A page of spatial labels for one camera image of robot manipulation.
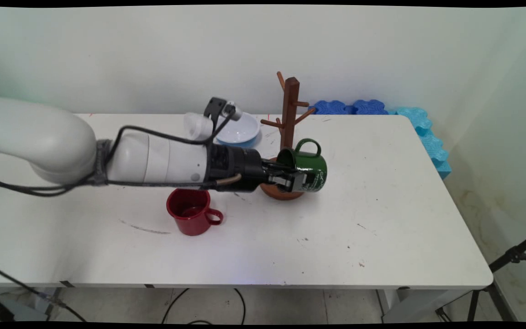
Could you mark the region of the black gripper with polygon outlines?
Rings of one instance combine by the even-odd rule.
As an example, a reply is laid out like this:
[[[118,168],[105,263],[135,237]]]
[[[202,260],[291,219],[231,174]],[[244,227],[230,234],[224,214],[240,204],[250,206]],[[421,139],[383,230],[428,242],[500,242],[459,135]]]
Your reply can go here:
[[[219,192],[253,192],[272,182],[283,192],[303,191],[306,173],[261,158],[255,149],[211,144],[207,148],[205,183]]]

